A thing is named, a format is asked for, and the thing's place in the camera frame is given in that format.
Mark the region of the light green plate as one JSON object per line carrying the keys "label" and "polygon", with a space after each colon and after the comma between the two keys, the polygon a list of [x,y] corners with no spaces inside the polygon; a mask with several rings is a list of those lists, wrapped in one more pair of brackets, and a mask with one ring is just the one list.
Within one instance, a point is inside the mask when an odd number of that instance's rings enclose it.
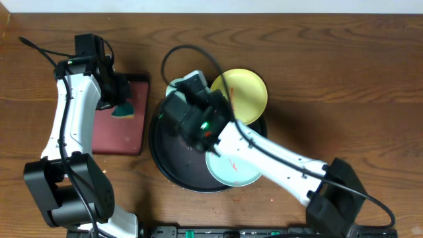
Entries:
{"label": "light green plate", "polygon": [[183,80],[184,80],[183,78],[172,80],[166,88],[165,96],[167,97],[171,92],[176,91],[177,90],[176,84]]}
{"label": "light green plate", "polygon": [[249,162],[232,155],[206,153],[206,165],[211,175],[227,186],[246,186],[258,180],[262,173]]}

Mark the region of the green sponge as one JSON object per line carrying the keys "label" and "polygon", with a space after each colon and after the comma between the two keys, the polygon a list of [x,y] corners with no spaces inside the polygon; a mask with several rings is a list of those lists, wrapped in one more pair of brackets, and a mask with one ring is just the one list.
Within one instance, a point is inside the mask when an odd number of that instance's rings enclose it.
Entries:
{"label": "green sponge", "polygon": [[125,102],[116,105],[111,115],[115,118],[133,118],[134,114],[135,110],[133,105],[130,102]]}

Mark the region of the yellow plate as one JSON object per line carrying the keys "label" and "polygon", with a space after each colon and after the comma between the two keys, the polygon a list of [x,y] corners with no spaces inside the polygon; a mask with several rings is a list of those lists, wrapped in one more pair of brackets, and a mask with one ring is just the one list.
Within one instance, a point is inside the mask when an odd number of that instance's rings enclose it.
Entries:
{"label": "yellow plate", "polygon": [[243,124],[255,122],[263,114],[268,103],[268,91],[264,81],[253,71],[230,69],[223,73],[235,118]]}

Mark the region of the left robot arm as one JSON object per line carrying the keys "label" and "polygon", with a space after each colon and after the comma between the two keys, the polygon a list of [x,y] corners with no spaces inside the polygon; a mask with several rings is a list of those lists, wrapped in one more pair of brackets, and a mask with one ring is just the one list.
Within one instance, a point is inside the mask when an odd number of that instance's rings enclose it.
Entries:
{"label": "left robot arm", "polygon": [[111,182],[93,159],[99,71],[95,58],[58,63],[52,132],[40,160],[24,166],[23,178],[50,227],[89,237],[139,237],[137,216],[115,203]]}

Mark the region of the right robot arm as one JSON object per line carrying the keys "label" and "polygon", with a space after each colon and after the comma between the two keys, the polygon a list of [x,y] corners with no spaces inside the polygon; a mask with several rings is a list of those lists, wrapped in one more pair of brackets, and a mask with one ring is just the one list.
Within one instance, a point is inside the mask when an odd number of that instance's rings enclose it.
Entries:
{"label": "right robot arm", "polygon": [[325,235],[347,237],[365,189],[341,159],[331,164],[292,152],[233,119],[229,102],[198,77],[176,79],[160,108],[161,121],[193,149],[242,163],[280,185],[306,207],[306,222]]}

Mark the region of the light green plate front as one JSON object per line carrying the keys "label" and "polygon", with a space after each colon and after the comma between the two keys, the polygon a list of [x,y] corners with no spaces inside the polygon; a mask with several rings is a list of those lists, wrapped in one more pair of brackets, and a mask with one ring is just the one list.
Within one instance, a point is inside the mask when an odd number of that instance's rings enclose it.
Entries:
{"label": "light green plate front", "polygon": [[206,165],[211,175],[227,186],[246,186],[258,180],[262,173],[249,162],[232,155],[206,153]]}

